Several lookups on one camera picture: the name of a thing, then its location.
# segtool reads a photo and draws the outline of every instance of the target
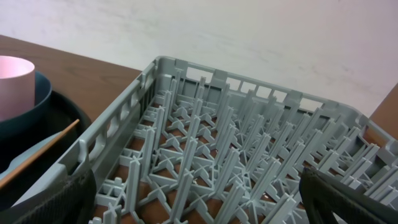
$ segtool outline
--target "white wall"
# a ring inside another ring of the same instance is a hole
[[[398,82],[397,9],[396,0],[1,0],[0,34],[138,69],[169,55],[370,115]]]

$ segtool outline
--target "pink cup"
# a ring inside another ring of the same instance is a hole
[[[0,56],[0,121],[35,106],[35,65],[25,59]]]

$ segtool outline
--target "dark blue bowl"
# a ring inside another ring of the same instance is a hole
[[[0,121],[0,139],[9,138],[25,131],[39,120],[49,107],[52,86],[40,72],[35,73],[35,107],[15,118]]]

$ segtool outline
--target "wooden chopstick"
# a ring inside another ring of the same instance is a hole
[[[7,185],[14,177],[16,177],[20,172],[22,172],[26,167],[28,167],[33,161],[35,161],[38,157],[40,157],[43,153],[45,153],[48,149],[50,149],[57,141],[63,138],[67,132],[69,132],[77,123],[79,123],[79,119],[70,124],[67,128],[65,128],[59,135],[49,141],[46,145],[44,145],[41,149],[39,149],[35,154],[27,158],[23,163],[19,164],[17,168],[7,174],[3,179],[0,180],[0,189],[2,189],[5,185]]]

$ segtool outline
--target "plastic crate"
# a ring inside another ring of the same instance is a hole
[[[192,69],[211,78],[189,78]],[[308,100],[321,107],[302,108]],[[363,138],[368,128],[386,140],[382,148]],[[157,57],[19,202],[91,168],[92,224],[308,223],[304,166],[398,207],[397,146],[350,106]]]

